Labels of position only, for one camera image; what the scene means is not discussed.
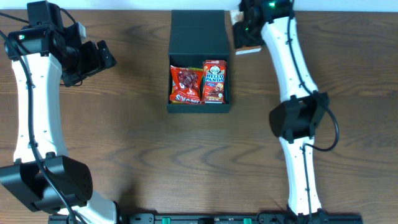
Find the brown Pocky box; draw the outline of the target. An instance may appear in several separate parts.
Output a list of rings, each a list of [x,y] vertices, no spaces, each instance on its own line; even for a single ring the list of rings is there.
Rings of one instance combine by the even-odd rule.
[[[230,14],[232,25],[235,25],[238,22],[243,21],[243,19],[244,19],[244,14],[237,9],[230,10],[229,14]],[[256,53],[256,52],[260,52],[261,49],[262,49],[262,47],[260,45],[252,46],[252,47],[243,46],[240,48],[235,47],[235,55]]]

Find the red Hello Panda box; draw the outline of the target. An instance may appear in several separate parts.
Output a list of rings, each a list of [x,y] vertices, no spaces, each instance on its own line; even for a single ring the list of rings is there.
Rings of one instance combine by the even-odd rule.
[[[226,72],[227,63],[225,60],[206,60],[203,63],[202,103],[225,103]]]

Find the black gift box with lid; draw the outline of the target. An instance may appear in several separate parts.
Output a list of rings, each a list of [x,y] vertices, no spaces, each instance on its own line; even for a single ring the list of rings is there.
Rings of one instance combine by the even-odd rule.
[[[169,64],[200,68],[205,60],[229,61],[229,42],[223,10],[173,10]],[[172,104],[169,113],[228,113],[231,107],[230,68],[226,69],[225,103]]]

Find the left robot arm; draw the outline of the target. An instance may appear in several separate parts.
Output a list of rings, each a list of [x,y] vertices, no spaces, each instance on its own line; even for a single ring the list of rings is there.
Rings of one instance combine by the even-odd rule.
[[[86,39],[85,27],[63,25],[66,10],[30,2],[24,27],[4,35],[18,93],[14,163],[1,168],[1,184],[50,223],[119,223],[117,205],[93,189],[87,165],[70,158],[60,117],[60,87],[81,85],[116,64],[105,41]]]

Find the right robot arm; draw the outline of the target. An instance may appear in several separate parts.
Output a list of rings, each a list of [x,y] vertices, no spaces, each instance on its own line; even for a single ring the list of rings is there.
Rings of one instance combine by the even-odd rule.
[[[283,148],[289,179],[289,210],[311,220],[321,210],[313,168],[315,130],[329,103],[307,69],[292,1],[239,3],[243,14],[237,46],[265,45],[274,64],[280,103],[269,113],[271,131]]]

